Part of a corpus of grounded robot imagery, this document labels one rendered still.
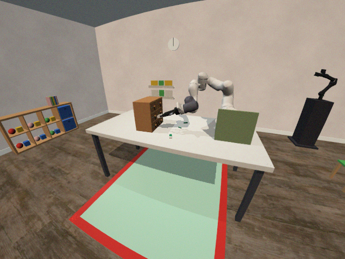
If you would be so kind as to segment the brown wooden chest of drawers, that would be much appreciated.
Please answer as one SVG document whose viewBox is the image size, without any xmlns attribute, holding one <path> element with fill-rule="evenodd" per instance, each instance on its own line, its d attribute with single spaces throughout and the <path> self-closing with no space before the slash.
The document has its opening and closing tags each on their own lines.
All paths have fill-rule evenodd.
<svg viewBox="0 0 345 259">
<path fill-rule="evenodd" d="M 134 118 L 137 131 L 151 132 L 151 112 L 150 103 L 162 97 L 145 97 L 133 102 Z M 138 103 L 140 102 L 140 103 Z"/>
</svg>

